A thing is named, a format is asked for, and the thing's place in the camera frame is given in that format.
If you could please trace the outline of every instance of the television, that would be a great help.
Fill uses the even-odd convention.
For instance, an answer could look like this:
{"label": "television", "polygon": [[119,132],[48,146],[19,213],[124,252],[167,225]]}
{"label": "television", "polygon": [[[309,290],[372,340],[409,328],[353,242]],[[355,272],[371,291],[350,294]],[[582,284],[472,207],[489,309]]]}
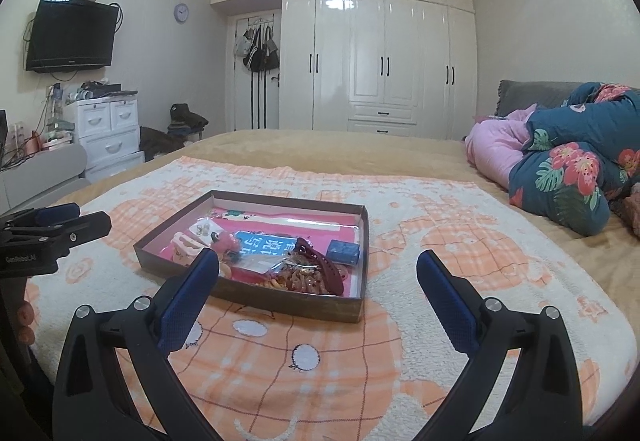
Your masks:
{"label": "television", "polygon": [[40,0],[26,70],[37,73],[111,65],[118,7],[83,0]]}

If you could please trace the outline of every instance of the metal screw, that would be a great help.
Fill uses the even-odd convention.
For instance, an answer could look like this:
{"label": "metal screw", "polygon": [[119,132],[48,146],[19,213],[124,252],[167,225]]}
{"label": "metal screw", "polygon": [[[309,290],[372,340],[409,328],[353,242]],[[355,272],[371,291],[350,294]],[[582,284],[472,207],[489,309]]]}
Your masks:
{"label": "metal screw", "polygon": [[133,303],[133,307],[138,311],[144,311],[151,305],[151,299],[148,296],[141,296]]}
{"label": "metal screw", "polygon": [[553,306],[549,306],[545,309],[545,314],[551,318],[551,320],[555,320],[556,318],[560,318],[560,312]]}
{"label": "metal screw", "polygon": [[489,311],[493,311],[494,313],[502,309],[502,304],[497,298],[488,298],[484,305]]}
{"label": "metal screw", "polygon": [[84,318],[89,314],[90,311],[91,308],[89,306],[80,306],[78,309],[76,309],[76,316],[78,318]]}

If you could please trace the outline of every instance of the silver drawer handle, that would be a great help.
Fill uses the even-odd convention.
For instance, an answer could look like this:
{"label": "silver drawer handle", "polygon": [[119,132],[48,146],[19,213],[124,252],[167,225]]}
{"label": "silver drawer handle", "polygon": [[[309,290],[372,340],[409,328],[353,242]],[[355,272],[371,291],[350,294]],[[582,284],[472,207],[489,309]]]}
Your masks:
{"label": "silver drawer handle", "polygon": [[107,150],[107,152],[113,154],[114,152],[117,152],[122,148],[122,142],[118,142],[116,145],[107,145],[104,148]]}

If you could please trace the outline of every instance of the dresser drawer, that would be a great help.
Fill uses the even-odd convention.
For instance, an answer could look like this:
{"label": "dresser drawer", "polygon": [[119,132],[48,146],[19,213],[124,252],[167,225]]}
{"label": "dresser drawer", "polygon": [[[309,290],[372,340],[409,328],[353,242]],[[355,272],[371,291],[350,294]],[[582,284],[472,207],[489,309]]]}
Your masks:
{"label": "dresser drawer", "polygon": [[126,129],[138,125],[138,101],[111,102],[111,129]]}
{"label": "dresser drawer", "polygon": [[137,152],[140,148],[140,128],[134,127],[80,138],[80,145],[86,150],[86,167],[89,169],[109,158],[121,158]]}
{"label": "dresser drawer", "polygon": [[350,104],[350,120],[369,120],[372,122],[398,122],[416,124],[416,111],[411,108],[376,106],[369,104]]}
{"label": "dresser drawer", "polygon": [[78,136],[92,136],[111,131],[111,113],[109,104],[90,104],[78,106],[76,124]]}
{"label": "dresser drawer", "polygon": [[373,134],[388,134],[390,136],[402,136],[410,138],[416,135],[416,126],[402,124],[383,124],[376,122],[349,121],[349,132],[372,132]]}
{"label": "dresser drawer", "polygon": [[135,152],[133,154],[127,154],[122,158],[109,159],[102,161],[93,168],[88,169],[84,173],[84,177],[87,181],[95,183],[100,179],[105,179],[111,176],[115,176],[120,172],[124,172],[130,168],[145,163],[145,153]]}

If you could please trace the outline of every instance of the white wall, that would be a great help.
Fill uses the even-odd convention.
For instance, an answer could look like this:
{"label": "white wall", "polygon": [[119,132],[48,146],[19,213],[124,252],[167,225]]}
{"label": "white wall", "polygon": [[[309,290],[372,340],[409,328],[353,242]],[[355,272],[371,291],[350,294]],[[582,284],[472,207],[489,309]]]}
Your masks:
{"label": "white wall", "polygon": [[498,83],[610,81],[640,87],[640,14],[632,0],[474,0],[478,114]]}
{"label": "white wall", "polygon": [[[140,123],[166,131],[169,109],[187,102],[209,121],[207,135],[225,132],[226,19],[209,0],[98,0],[118,2],[124,11],[108,68],[79,72],[65,87],[75,90],[88,79],[107,76],[124,89],[140,91]],[[176,23],[174,6],[184,2],[190,17]],[[49,74],[24,71],[24,28],[38,0],[4,0],[0,4],[0,109],[10,122],[34,129],[43,107]],[[56,73],[59,78],[69,74]]]}

